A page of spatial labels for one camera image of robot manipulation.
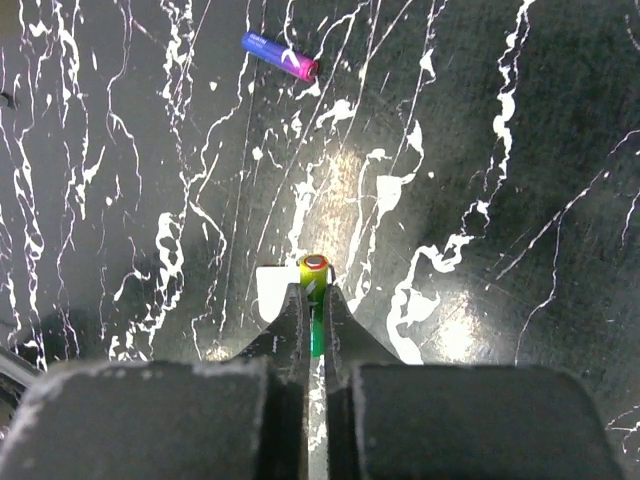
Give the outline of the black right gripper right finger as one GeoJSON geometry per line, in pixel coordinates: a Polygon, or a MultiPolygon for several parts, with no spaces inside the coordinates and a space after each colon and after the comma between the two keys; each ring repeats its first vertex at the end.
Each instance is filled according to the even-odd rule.
{"type": "Polygon", "coordinates": [[[408,365],[329,287],[324,305],[332,479],[620,479],[593,401],[571,376],[500,365],[408,365]]]}

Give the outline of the white battery cover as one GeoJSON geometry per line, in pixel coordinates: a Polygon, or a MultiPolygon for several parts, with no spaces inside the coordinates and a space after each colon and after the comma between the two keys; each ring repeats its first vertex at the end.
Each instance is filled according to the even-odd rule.
{"type": "Polygon", "coordinates": [[[256,270],[258,313],[263,333],[282,311],[300,310],[299,269],[296,266],[260,266],[256,270]]]}

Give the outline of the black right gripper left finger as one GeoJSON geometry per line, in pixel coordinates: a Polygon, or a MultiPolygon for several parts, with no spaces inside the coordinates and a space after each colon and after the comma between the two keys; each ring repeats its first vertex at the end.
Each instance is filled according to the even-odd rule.
{"type": "Polygon", "coordinates": [[[303,479],[310,315],[301,287],[223,362],[73,361],[28,379],[5,479],[303,479]]]}

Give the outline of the blue purple battery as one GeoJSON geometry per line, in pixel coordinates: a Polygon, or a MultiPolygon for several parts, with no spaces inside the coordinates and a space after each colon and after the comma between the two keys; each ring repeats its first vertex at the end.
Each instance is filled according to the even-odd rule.
{"type": "Polygon", "coordinates": [[[242,46],[248,53],[300,80],[312,82],[317,76],[317,61],[255,32],[243,35],[242,46]]]}

